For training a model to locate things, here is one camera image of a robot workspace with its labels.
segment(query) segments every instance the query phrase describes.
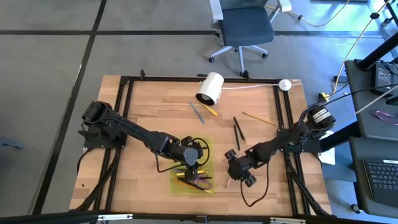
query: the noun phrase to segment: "wooden tabletop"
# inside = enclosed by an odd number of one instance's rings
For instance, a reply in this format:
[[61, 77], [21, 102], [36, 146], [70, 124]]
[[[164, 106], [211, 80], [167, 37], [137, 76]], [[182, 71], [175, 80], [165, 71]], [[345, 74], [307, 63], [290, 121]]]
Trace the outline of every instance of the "wooden tabletop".
[[[98, 100], [114, 105], [120, 76], [104, 76]], [[223, 87], [249, 86], [249, 83], [224, 83]], [[247, 207], [242, 198], [239, 181], [229, 179], [224, 153], [236, 150], [233, 116], [239, 121], [246, 142], [240, 141], [242, 151], [258, 142], [276, 137], [277, 113], [274, 92], [271, 86], [243, 90], [223, 90], [220, 101], [212, 108], [218, 116], [211, 114], [197, 102], [195, 93], [199, 83], [195, 82], [134, 82], [128, 118], [148, 130], [163, 131], [174, 136], [207, 136], [213, 141], [215, 192], [209, 195], [172, 195], [169, 189], [169, 174], [157, 173], [155, 159], [143, 143], [127, 137], [122, 150], [111, 210], [129, 213], [169, 213], [207, 215], [279, 215], [291, 216], [289, 189], [287, 185], [283, 154], [278, 152], [269, 166], [269, 190], [267, 196], [253, 207]], [[125, 86], [124, 102], [127, 92]], [[289, 91], [294, 121], [307, 108], [301, 85]], [[280, 93], [284, 122], [287, 124], [282, 93]], [[190, 106], [192, 102], [205, 123], [202, 124]], [[272, 121], [275, 126], [248, 117], [242, 112], [255, 114]], [[98, 181], [104, 149], [94, 149], [81, 162], [70, 208], [81, 204]], [[327, 212], [331, 212], [320, 163], [312, 154], [302, 154], [305, 183], [314, 198]], [[160, 158], [160, 168], [170, 166], [170, 161]], [[252, 169], [257, 183], [243, 187], [249, 203], [259, 198], [266, 188], [266, 167]], [[107, 190], [101, 200], [104, 207]], [[296, 186], [299, 211], [302, 203]]]

